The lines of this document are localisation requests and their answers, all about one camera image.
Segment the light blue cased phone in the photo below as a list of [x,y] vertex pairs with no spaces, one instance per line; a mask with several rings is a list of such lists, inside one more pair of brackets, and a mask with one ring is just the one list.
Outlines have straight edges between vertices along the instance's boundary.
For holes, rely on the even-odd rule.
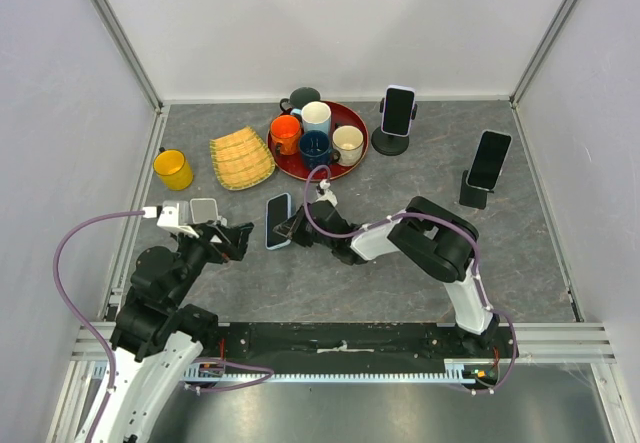
[[290,240],[275,229],[292,216],[292,198],[288,192],[270,198],[266,203],[265,247],[277,250],[287,246]]

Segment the clear cased black phone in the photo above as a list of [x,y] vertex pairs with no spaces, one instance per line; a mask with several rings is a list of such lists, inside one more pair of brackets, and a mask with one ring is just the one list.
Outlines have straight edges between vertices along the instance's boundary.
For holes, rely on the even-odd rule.
[[493,191],[511,143],[511,135],[485,130],[480,137],[476,154],[467,173],[467,185],[484,191]]

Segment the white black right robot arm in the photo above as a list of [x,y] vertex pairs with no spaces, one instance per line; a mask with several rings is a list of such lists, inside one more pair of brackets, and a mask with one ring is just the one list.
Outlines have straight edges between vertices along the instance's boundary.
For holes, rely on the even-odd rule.
[[277,235],[299,246],[322,245],[347,265],[401,253],[426,275],[444,284],[454,309],[458,344],[467,355],[483,355],[494,344],[500,319],[478,288],[477,229],[466,220],[416,196],[384,220],[354,224],[337,209],[337,199],[320,196],[304,203],[274,227]]

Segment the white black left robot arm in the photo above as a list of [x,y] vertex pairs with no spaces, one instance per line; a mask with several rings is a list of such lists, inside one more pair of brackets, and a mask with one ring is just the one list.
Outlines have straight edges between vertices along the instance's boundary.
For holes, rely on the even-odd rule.
[[219,345],[218,318],[184,299],[208,264],[244,258],[254,226],[195,224],[171,233],[177,247],[143,251],[110,337],[114,360],[76,439],[146,442],[184,372]]

